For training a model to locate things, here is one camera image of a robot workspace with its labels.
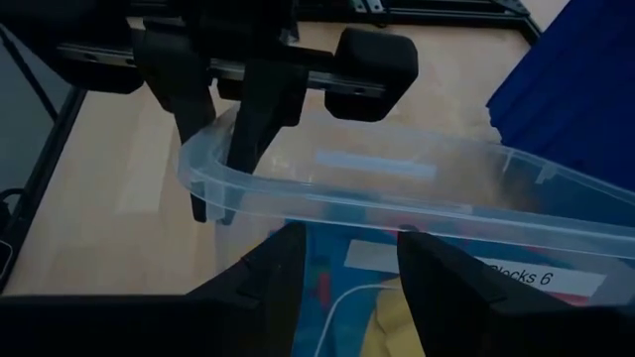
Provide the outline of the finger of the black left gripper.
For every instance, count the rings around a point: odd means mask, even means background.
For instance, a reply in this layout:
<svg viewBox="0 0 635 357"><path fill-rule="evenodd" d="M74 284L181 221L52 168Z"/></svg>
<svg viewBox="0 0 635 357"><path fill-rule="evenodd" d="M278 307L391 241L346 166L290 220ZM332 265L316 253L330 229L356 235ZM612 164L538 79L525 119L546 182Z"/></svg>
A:
<svg viewBox="0 0 635 357"><path fill-rule="evenodd" d="M175 116L182 143L215 119L208 62L182 35L159 30L132 34L134 62L162 108Z"/></svg>
<svg viewBox="0 0 635 357"><path fill-rule="evenodd" d="M299 124L308 78L303 66L252 60L242 79L220 81L220 97L240 102L226 160L229 168L253 174L279 131Z"/></svg>

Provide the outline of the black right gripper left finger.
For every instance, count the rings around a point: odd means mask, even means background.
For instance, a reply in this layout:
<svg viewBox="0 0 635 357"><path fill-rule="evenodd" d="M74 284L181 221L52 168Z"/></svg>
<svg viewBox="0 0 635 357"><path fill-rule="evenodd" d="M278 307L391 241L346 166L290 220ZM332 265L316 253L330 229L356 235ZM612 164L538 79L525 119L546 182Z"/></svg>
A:
<svg viewBox="0 0 635 357"><path fill-rule="evenodd" d="M285 225L185 295L1 300L1 357L289 356L307 227Z"/></svg>

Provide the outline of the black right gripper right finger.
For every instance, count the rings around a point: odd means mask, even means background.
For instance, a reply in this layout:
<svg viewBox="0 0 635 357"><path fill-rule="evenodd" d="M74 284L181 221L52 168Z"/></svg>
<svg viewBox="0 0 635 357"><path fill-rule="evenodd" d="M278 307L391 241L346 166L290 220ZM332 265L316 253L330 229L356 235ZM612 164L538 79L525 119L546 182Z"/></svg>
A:
<svg viewBox="0 0 635 357"><path fill-rule="evenodd" d="M570 305L428 233L400 232L397 256L428 356L634 357L631 305Z"/></svg>

